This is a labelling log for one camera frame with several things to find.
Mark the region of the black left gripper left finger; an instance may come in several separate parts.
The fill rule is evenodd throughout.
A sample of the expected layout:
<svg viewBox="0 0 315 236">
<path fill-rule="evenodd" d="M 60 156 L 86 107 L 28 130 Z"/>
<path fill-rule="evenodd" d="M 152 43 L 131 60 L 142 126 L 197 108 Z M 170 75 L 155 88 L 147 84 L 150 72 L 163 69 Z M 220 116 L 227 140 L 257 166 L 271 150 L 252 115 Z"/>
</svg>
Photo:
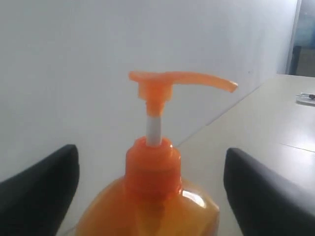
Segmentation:
<svg viewBox="0 0 315 236">
<path fill-rule="evenodd" d="M 79 182 L 76 145 L 65 145 L 0 183 L 2 236 L 54 236 Z"/>
</svg>

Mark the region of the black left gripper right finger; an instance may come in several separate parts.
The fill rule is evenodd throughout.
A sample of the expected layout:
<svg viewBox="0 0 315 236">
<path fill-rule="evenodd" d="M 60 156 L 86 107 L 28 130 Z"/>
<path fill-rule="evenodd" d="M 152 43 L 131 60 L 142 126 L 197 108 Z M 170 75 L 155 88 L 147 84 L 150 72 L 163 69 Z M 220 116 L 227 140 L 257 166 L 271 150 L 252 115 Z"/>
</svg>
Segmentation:
<svg viewBox="0 0 315 236">
<path fill-rule="evenodd" d="M 315 198 L 239 148 L 225 156 L 223 184 L 245 236 L 313 236 Z"/>
</svg>

